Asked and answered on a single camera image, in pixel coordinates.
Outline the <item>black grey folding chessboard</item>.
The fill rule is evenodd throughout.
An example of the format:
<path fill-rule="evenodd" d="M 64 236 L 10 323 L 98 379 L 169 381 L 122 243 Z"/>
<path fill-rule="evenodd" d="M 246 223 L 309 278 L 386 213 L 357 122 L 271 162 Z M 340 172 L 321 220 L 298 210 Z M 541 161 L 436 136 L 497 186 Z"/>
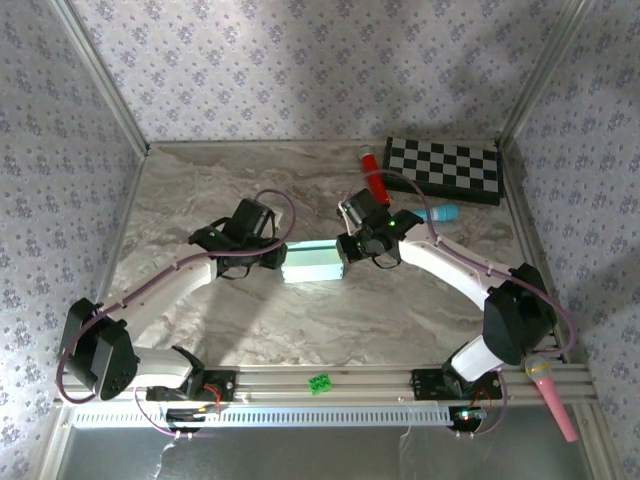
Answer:
<path fill-rule="evenodd" d="M 498 206 L 504 197 L 502 155 L 496 149 L 389 137 L 382 168 L 385 187 L 412 193 L 411 179 L 427 196 Z"/>

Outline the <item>black board with LED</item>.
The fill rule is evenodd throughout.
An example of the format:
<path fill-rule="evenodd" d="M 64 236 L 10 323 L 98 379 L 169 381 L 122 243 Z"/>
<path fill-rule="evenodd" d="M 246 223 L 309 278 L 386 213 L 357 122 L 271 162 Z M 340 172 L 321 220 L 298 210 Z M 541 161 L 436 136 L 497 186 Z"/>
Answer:
<path fill-rule="evenodd" d="M 481 407 L 451 406 L 449 415 L 452 421 L 449 429 L 456 434 L 475 435 L 487 418 L 486 410 Z"/>

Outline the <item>grey metal sheet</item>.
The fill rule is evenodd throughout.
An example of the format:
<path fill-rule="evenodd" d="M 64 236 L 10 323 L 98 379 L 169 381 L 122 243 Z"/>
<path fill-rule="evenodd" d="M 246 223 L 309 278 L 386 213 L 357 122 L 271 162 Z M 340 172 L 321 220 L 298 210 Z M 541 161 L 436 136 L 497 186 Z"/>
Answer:
<path fill-rule="evenodd" d="M 583 447 L 529 411 L 473 440 L 446 428 L 230 428 L 175 441 L 73 428 L 37 480 L 595 480 Z"/>

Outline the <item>teal marker pen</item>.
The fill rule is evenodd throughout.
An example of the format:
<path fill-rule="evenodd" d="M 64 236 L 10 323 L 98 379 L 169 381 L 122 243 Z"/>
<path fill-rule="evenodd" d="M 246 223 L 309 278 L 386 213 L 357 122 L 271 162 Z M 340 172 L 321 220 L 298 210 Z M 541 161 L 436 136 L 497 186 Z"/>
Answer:
<path fill-rule="evenodd" d="M 430 218 L 433 222 L 448 222 L 458 218 L 459 209 L 453 204 L 443 204 L 431 207 L 428 210 L 413 210 L 413 213 L 424 221 L 427 221 L 427 219 Z"/>

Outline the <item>short aluminium table edge rail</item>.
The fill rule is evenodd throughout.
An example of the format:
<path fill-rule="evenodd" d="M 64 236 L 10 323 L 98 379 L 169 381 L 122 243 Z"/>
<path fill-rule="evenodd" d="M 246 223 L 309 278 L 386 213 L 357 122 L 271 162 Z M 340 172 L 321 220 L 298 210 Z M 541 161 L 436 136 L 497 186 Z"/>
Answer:
<path fill-rule="evenodd" d="M 455 144 L 463 146 L 473 146 L 480 148 L 494 148 L 495 141 L 491 139 L 437 139 L 437 143 Z M 383 139 L 342 139 L 342 140 L 236 140 L 236 141 L 155 141 L 151 142 L 148 149 L 152 148 L 209 148 L 209 147 L 241 147 L 241 146 L 295 146 L 295 147 L 316 147 L 316 146 L 385 146 L 387 140 Z"/>

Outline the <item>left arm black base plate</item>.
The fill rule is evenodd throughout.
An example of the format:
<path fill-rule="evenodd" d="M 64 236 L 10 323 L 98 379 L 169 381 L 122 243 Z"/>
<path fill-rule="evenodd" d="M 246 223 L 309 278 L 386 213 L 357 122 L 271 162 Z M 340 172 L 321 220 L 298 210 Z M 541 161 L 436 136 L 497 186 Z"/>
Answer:
<path fill-rule="evenodd" d="M 147 401 L 217 401 L 234 398 L 236 372 L 234 370 L 197 370 L 178 388 L 152 387 L 146 390 Z"/>

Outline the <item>aluminium corner post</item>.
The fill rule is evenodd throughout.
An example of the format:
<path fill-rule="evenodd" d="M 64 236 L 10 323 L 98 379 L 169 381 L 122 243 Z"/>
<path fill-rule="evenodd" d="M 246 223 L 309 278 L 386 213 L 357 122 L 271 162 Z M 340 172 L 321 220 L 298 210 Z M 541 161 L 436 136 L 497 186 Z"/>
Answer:
<path fill-rule="evenodd" d="M 82 64 L 90 74 L 128 141 L 140 156 L 145 157 L 149 151 L 149 144 L 71 0 L 47 0 L 47 2 L 61 22 L 71 44 L 80 56 Z"/>
<path fill-rule="evenodd" d="M 596 0 L 565 0 L 559 16 L 538 55 L 531 73 L 504 125 L 496 137 L 501 150 L 508 150 L 526 125 L 540 96 L 568 48 L 576 38 Z"/>

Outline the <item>black board with yellow plug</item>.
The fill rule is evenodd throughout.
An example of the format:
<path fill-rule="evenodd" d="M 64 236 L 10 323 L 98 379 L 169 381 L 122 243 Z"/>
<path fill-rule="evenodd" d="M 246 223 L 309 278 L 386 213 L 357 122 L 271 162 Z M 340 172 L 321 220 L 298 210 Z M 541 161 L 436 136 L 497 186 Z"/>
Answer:
<path fill-rule="evenodd" d="M 165 412 L 165 421 L 174 434 L 196 434 L 203 428 L 206 420 L 217 420 L 219 416 L 220 412 L 213 407 L 169 408 Z"/>

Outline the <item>pink toy microphone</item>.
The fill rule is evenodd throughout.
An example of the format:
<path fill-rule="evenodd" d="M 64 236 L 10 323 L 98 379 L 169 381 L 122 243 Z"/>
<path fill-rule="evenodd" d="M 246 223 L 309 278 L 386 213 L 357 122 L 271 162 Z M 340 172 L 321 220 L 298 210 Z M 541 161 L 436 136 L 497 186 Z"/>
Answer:
<path fill-rule="evenodd" d="M 576 442 L 578 434 L 556 389 L 550 364 L 544 357 L 533 355 L 525 359 L 524 365 L 527 376 L 542 395 L 564 439 L 568 443 Z"/>

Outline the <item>long aluminium frame rail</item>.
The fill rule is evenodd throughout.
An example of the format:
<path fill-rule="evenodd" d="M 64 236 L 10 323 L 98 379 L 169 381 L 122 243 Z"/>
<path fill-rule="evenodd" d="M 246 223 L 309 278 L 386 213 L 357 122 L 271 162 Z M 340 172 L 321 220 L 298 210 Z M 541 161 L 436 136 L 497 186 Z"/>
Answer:
<path fill-rule="evenodd" d="M 414 399 L 409 385 L 411 371 L 424 369 L 409 366 L 358 366 L 338 367 L 287 367 L 244 366 L 215 367 L 212 370 L 234 370 L 236 386 L 234 398 L 229 402 L 217 401 L 170 401 L 156 402 L 171 408 L 193 408 L 201 404 L 221 406 L 396 406 L 396 405 L 446 405 L 482 406 L 497 408 L 505 401 L 510 406 L 542 405 L 544 399 L 527 374 L 518 368 L 506 368 L 498 372 L 503 397 L 498 400 L 476 395 L 474 400 L 419 401 Z M 307 382 L 310 378 L 328 374 L 333 383 L 330 391 L 313 396 Z M 134 394 L 144 400 L 146 390 L 152 387 L 178 388 L 177 381 L 168 381 L 145 375 L 124 387 L 113 401 L 131 400 Z"/>

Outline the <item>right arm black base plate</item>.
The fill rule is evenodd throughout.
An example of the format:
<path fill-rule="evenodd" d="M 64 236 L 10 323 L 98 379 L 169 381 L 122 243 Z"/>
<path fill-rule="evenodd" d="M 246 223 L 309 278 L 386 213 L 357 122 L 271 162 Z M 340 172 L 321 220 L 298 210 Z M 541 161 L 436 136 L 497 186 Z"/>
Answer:
<path fill-rule="evenodd" d="M 409 385 L 414 399 L 419 401 L 474 400 L 476 395 L 498 400 L 503 397 L 501 382 L 496 372 L 488 372 L 474 381 L 464 380 L 453 371 L 437 368 L 414 369 Z"/>

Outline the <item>red glitter toy microphone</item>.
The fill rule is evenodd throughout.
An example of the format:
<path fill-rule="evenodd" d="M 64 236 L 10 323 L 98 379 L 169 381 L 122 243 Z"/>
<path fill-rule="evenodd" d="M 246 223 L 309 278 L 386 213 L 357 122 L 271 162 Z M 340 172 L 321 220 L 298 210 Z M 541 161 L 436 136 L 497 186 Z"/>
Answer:
<path fill-rule="evenodd" d="M 368 187 L 376 201 L 386 207 L 390 206 L 390 198 L 385 188 L 382 175 L 373 153 L 373 148 L 369 145 L 363 145 L 359 149 L 358 156 L 360 158 L 362 168 L 367 174 L 366 181 Z"/>

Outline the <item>light blue paper box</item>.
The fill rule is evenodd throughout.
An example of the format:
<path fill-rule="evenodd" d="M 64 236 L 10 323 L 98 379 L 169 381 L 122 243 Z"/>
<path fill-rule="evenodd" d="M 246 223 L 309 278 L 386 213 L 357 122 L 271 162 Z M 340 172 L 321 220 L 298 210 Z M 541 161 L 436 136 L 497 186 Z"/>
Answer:
<path fill-rule="evenodd" d="M 340 280 L 344 262 L 338 252 L 337 241 L 313 240 L 287 242 L 287 254 L 281 266 L 285 283 L 305 283 Z"/>

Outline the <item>aluminium side rail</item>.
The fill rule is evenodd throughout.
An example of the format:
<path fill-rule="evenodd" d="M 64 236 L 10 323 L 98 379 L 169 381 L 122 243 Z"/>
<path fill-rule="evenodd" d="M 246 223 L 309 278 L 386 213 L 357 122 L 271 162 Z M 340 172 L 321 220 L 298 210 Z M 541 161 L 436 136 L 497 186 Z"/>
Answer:
<path fill-rule="evenodd" d="M 525 195 L 524 184 L 527 179 L 525 157 L 515 140 L 508 147 L 502 147 L 501 151 L 505 198 L 522 258 L 539 271 L 547 294 L 559 303 L 557 289 Z"/>
<path fill-rule="evenodd" d="M 75 284 L 66 297 L 66 310 L 78 300 L 96 302 L 105 295 L 143 158 L 129 145 L 103 147 L 84 156 L 74 182 L 81 205 L 73 216 Z"/>

